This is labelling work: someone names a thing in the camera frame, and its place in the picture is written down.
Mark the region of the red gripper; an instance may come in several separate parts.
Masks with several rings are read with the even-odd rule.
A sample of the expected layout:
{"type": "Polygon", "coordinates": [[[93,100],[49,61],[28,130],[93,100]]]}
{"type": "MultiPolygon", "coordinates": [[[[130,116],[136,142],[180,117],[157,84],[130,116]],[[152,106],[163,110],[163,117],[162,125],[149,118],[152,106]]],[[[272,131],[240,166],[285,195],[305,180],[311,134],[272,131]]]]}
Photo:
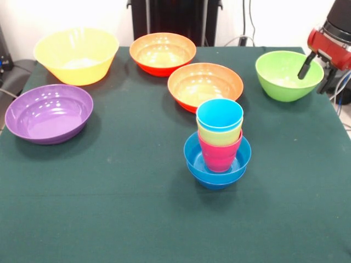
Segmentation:
{"type": "Polygon", "coordinates": [[[333,39],[327,33],[317,29],[311,31],[307,43],[312,52],[306,57],[297,76],[298,79],[305,78],[316,54],[327,60],[334,67],[324,69],[324,77],[316,90],[318,94],[323,94],[334,80],[337,69],[350,70],[350,45],[333,39]]]}

